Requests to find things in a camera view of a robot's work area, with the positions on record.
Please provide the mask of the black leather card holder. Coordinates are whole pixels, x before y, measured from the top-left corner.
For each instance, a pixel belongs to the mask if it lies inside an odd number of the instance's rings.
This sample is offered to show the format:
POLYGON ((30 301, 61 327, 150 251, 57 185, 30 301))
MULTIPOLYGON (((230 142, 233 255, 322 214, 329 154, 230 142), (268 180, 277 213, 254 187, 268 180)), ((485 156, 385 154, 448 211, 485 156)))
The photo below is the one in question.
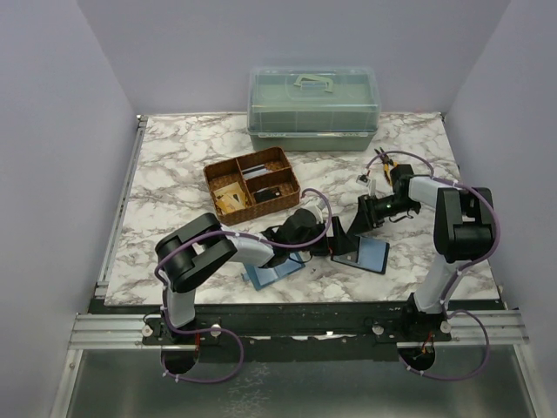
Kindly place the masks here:
POLYGON ((355 252, 333 255, 332 261, 367 272, 385 274, 390 245, 381 239, 359 237, 355 252))

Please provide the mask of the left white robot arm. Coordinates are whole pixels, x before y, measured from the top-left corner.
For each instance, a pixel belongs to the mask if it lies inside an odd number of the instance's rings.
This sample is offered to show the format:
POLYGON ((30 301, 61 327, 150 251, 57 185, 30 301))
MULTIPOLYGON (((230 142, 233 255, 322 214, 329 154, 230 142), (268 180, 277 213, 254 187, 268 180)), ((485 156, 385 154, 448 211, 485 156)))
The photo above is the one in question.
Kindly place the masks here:
POLYGON ((302 253, 356 260, 359 236, 346 233, 337 216, 323 220, 315 209, 298 209, 258 234, 234 231, 211 213, 197 217, 156 245, 164 335, 175 344, 191 338, 196 290, 225 264, 243 265, 244 279, 259 290, 303 268, 302 253))

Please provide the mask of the dark credit card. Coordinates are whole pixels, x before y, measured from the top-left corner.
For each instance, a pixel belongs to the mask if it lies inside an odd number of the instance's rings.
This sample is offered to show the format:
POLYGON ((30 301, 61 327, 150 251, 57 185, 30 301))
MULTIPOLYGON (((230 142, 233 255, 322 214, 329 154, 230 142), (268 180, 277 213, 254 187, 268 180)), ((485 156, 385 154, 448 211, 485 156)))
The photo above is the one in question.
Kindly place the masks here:
POLYGON ((266 201, 274 200, 282 196, 278 187, 267 187, 260 189, 253 194, 255 202, 260 204, 266 201))

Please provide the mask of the brown wicker divided tray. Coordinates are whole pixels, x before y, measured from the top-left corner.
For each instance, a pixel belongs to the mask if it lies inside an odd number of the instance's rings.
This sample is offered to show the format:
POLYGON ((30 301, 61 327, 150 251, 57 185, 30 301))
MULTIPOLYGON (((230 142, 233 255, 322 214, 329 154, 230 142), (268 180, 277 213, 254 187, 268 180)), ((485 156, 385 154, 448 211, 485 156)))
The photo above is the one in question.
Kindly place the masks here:
POLYGON ((207 165, 204 168, 204 175, 217 218, 227 226, 290 209, 300 201, 299 182, 291 163, 280 147, 271 147, 263 151, 252 152, 207 165), (242 176, 242 171, 255 165, 265 165, 269 172, 252 179, 245 179, 242 176), (213 192, 234 182, 240 183, 247 197, 247 207, 243 210, 223 214, 216 206, 213 192), (267 187, 278 187, 282 196, 260 204, 256 203, 253 194, 267 187))

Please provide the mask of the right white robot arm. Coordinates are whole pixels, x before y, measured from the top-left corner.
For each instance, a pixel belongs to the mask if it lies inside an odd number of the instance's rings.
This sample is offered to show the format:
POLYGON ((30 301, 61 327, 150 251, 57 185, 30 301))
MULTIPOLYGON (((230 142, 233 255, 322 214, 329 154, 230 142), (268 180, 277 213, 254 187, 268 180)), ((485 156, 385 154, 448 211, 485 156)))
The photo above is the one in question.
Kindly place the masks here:
POLYGON ((433 323, 446 318, 448 301, 468 267, 488 259, 500 241, 493 195, 486 187, 469 187, 445 179, 416 174, 408 164, 391 170, 393 193, 377 198, 360 196, 348 233, 361 237, 403 212, 434 210, 433 243, 437 255, 401 314, 401 333, 422 340, 433 323))

